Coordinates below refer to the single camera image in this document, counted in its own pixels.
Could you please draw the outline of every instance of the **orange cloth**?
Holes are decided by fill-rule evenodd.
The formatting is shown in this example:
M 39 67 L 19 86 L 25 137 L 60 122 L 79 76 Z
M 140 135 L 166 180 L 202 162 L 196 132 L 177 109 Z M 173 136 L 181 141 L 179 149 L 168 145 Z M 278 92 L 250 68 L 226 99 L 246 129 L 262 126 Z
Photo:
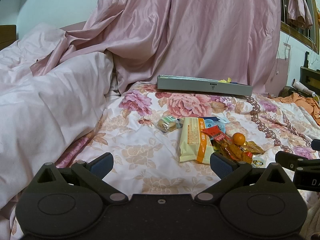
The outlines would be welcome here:
M 286 98 L 273 98 L 273 100 L 286 104 L 295 103 L 297 106 L 302 106 L 320 126 L 320 109 L 317 101 L 313 98 L 304 98 L 297 93 L 293 93 L 291 96 Z

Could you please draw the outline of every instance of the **snack package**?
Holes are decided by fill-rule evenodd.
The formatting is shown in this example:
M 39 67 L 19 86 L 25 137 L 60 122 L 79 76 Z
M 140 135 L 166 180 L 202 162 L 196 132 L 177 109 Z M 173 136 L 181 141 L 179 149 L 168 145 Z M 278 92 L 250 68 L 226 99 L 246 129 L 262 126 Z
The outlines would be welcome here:
M 245 161 L 249 164 L 252 163 L 252 153 L 243 152 L 218 126 L 204 129 L 202 132 L 212 137 L 219 144 L 221 153 L 226 158 L 234 162 Z
M 226 131 L 224 122 L 221 122 L 219 118 L 215 116 L 202 117 L 206 128 L 218 125 L 221 131 Z M 176 129 L 183 127 L 184 118 L 177 119 L 172 115 L 161 118 L 158 122 L 158 128 L 162 132 L 172 132 Z
M 261 149 L 260 146 L 256 145 L 254 141 L 245 142 L 242 146 L 240 146 L 240 149 L 242 152 L 252 152 L 258 154 L 265 153 L 265 151 Z
M 182 122 L 180 161 L 197 160 L 200 163 L 210 164 L 210 156 L 214 149 L 210 138 L 202 133 L 202 130 L 205 129 L 205 120 L 197 117 L 184 117 Z
M 266 161 L 260 157 L 254 156 L 252 157 L 252 163 L 251 166 L 253 168 L 265 168 L 266 167 Z
M 178 128 L 181 128 L 181 126 L 177 118 L 173 117 L 172 115 L 169 115 L 159 120 L 158 128 L 162 132 L 172 132 Z

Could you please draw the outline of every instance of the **hanging curtain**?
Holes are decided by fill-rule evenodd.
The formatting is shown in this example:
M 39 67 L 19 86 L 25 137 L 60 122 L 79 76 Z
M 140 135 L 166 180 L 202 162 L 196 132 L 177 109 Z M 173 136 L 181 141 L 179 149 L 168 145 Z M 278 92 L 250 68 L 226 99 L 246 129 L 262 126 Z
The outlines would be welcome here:
M 287 20 L 301 29 L 311 29 L 312 16 L 306 0 L 287 1 Z
M 79 54 L 113 53 L 121 93 L 157 76 L 232 78 L 265 92 L 280 39 L 280 0 L 98 0 L 34 76 Z

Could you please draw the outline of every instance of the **gray rectangular box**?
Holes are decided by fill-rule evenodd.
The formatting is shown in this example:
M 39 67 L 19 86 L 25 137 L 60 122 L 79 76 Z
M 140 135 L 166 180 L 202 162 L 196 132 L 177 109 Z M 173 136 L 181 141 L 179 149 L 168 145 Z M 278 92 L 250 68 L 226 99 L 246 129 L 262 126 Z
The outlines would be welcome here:
M 158 89 L 163 90 L 182 90 L 182 91 L 198 91 L 198 92 L 210 92 L 221 94 L 232 94 L 239 96 L 251 96 L 252 86 L 222 83 L 218 80 L 204 79 L 204 78 L 192 78 L 192 77 L 180 77 L 180 76 L 167 76 L 159 75 Z

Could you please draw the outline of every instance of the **floral bedsheet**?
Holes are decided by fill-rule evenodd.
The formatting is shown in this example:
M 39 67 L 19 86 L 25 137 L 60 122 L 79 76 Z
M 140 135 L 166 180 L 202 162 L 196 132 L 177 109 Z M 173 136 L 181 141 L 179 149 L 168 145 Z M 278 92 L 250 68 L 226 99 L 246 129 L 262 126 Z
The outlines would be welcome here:
M 76 153 L 71 165 L 111 152 L 114 167 L 104 181 L 129 198 L 135 193 L 196 195 L 220 180 L 209 165 L 179 162 L 181 129 L 163 133 L 156 127 L 165 115 L 226 118 L 230 121 L 226 133 L 232 136 L 241 132 L 247 140 L 255 141 L 266 151 L 260 157 L 267 165 L 275 161 L 280 150 L 309 159 L 319 157 L 310 144 L 312 139 L 320 138 L 320 128 L 313 118 L 295 104 L 277 103 L 258 94 L 225 97 L 171 93 L 138 82 L 121 97 L 107 101 L 95 130 L 76 141 L 65 154 L 68 157 Z M 293 178 L 293 172 L 286 171 Z M 308 205 L 317 200 L 315 192 L 299 192 Z M 17 228 L 15 220 L 12 239 L 18 239 L 19 234 L 14 236 Z

